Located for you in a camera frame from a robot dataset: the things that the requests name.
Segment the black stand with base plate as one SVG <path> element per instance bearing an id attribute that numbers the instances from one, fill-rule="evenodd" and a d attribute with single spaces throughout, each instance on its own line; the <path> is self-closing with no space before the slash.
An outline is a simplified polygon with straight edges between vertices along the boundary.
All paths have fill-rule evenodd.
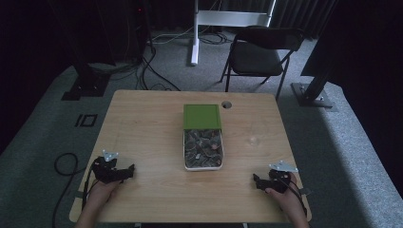
<path id="1" fill-rule="evenodd" d="M 63 101 L 79 101 L 82 97 L 103 97 L 111 77 L 108 73 L 97 73 L 90 67 L 79 48 L 75 35 L 62 11 L 58 0 L 47 0 L 61 31 L 60 41 L 68 59 L 77 72 L 77 78 L 69 91 L 62 97 Z"/>

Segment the black folding chair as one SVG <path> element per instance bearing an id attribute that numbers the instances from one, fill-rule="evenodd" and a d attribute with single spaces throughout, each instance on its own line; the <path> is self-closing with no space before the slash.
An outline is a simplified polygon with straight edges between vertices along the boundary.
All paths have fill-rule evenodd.
<path id="1" fill-rule="evenodd" d="M 272 76 L 279 76 L 278 99 L 291 55 L 303 41 L 304 31 L 299 28 L 243 28 L 230 46 L 220 83 L 226 79 L 225 91 L 228 91 L 231 77 L 261 77 L 263 85 Z"/>

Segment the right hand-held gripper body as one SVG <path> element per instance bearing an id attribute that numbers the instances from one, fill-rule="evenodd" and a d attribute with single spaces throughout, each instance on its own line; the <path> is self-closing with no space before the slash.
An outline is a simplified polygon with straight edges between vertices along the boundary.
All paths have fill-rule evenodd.
<path id="1" fill-rule="evenodd" d="M 297 173 L 298 169 L 286 161 L 278 161 L 269 164 L 268 180 L 257 177 L 257 188 L 265 191 L 272 188 L 279 193 L 284 193 L 291 182 L 291 173 Z"/>

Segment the black stand with grey base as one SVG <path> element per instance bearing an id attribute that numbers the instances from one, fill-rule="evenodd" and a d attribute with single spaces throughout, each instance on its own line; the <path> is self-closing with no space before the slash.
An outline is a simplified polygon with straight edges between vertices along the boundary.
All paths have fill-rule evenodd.
<path id="1" fill-rule="evenodd" d="M 312 82 L 291 84 L 300 106 L 323 107 L 325 110 L 336 111 L 336 105 L 328 98 L 324 87 L 332 77 L 338 55 L 338 38 L 336 23 L 330 20 L 301 73 L 302 76 L 312 76 Z"/>

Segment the person's right hand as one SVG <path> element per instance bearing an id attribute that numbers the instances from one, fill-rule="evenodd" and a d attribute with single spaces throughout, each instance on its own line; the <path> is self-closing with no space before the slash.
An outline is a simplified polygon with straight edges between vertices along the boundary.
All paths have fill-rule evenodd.
<path id="1" fill-rule="evenodd" d="M 302 206 L 299 195 L 297 194 L 297 179 L 293 173 L 291 173 L 290 176 L 290 187 L 284 193 L 279 193 L 272 188 L 267 188 L 265 192 L 278 203 L 279 207 L 286 215 L 305 215 L 304 207 Z"/>

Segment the person's left hand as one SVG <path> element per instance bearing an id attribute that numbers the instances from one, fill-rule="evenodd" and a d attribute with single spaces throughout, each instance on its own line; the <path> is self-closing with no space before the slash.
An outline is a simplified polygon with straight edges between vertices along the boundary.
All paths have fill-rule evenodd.
<path id="1" fill-rule="evenodd" d="M 89 212 L 101 211 L 109 198 L 115 194 L 120 183 L 120 180 L 110 183 L 103 183 L 97 180 L 89 191 L 89 196 L 86 199 L 85 210 Z"/>

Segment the white metal stand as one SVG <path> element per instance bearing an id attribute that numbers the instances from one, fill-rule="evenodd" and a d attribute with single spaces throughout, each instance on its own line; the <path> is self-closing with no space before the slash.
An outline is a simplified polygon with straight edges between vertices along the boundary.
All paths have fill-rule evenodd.
<path id="1" fill-rule="evenodd" d="M 277 1 L 278 0 L 270 0 L 266 12 L 246 12 L 199 9 L 199 0 L 194 0 L 194 30 L 190 65 L 196 66 L 199 62 L 199 26 L 236 28 L 248 26 L 269 27 Z"/>

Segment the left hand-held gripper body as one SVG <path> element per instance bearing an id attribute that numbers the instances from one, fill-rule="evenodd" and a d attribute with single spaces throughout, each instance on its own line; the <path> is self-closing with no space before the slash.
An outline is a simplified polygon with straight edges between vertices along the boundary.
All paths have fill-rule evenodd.
<path id="1" fill-rule="evenodd" d="M 123 181 L 127 177 L 127 169 L 117 169 L 116 163 L 119 154 L 103 151 L 103 155 L 96 158 L 92 164 L 92 171 L 97 180 L 103 183 Z"/>

